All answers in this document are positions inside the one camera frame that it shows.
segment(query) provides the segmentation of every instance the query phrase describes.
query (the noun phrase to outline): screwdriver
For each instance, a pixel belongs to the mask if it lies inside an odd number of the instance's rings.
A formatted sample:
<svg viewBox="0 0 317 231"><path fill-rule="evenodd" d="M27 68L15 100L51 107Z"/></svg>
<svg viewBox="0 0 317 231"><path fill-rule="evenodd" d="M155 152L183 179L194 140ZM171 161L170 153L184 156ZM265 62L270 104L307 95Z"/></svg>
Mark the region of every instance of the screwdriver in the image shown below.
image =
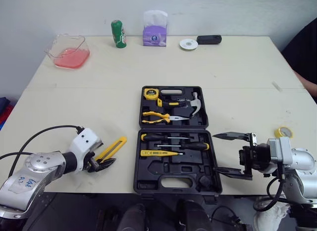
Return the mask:
<svg viewBox="0 0 317 231"><path fill-rule="evenodd" d="M192 149L192 150L208 150L209 144L208 143L200 143L200 142L194 142L194 143L181 143L181 145L160 145L158 144L157 147L179 147L180 149Z"/></svg>
<svg viewBox="0 0 317 231"><path fill-rule="evenodd" d="M164 141L164 140L168 140L169 138L189 139L184 137L168 137L167 135L160 135L156 133L144 133L141 135L142 141Z"/></svg>
<svg viewBox="0 0 317 231"><path fill-rule="evenodd" d="M184 155L184 153L170 152L164 150L141 150L141 157L150 157L150 156L175 156L175 155Z"/></svg>

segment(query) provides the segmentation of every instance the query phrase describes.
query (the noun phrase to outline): label on robot arm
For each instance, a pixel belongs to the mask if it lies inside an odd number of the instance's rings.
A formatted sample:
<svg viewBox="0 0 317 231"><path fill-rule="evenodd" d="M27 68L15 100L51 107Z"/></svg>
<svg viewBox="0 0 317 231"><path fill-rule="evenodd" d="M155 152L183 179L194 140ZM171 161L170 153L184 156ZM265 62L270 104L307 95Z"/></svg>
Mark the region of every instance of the label on robot arm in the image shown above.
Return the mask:
<svg viewBox="0 0 317 231"><path fill-rule="evenodd" d="M20 175L8 189L16 194L32 190L38 183L38 179L29 175Z"/></svg>

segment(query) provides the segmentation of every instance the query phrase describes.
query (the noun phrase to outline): tape measure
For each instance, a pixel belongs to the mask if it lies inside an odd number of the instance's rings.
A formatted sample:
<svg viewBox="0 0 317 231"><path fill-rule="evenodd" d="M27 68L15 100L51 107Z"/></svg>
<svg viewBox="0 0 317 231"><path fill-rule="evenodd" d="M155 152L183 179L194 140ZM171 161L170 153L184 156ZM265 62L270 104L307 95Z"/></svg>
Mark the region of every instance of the tape measure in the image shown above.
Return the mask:
<svg viewBox="0 0 317 231"><path fill-rule="evenodd" d="M274 135L276 138L279 137L293 137L293 132L287 127L280 127L276 131L274 131Z"/></svg>
<svg viewBox="0 0 317 231"><path fill-rule="evenodd" d="M153 88L145 88L143 95L147 100L156 101L159 98L159 90Z"/></svg>

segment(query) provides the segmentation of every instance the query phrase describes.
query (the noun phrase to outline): yellow-handled pliers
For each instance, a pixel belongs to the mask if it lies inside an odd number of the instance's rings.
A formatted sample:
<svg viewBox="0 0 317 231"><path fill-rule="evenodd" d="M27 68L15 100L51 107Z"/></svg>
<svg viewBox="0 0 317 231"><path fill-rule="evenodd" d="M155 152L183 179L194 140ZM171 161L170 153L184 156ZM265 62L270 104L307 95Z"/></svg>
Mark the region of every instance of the yellow-handled pliers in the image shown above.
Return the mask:
<svg viewBox="0 0 317 231"><path fill-rule="evenodd" d="M170 123L172 120L189 119L189 118L185 118L185 117L181 117L181 116L170 116L169 114L164 114L163 115L161 113L154 112L154 111L143 112L142 115L143 116L157 116L157 117L161 117L161 119L154 120L154 121L147 121L147 120L143 120L142 121L142 123L147 123L147 124L160 123L160 122Z"/></svg>

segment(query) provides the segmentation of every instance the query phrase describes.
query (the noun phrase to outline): person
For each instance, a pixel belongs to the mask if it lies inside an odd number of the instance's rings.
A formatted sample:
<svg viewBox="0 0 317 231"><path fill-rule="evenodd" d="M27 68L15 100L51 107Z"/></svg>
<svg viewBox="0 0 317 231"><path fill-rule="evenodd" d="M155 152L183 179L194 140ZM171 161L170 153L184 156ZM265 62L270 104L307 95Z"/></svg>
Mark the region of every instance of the person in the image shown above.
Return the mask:
<svg viewBox="0 0 317 231"><path fill-rule="evenodd" d="M291 40L282 55L317 103L317 18Z"/></svg>

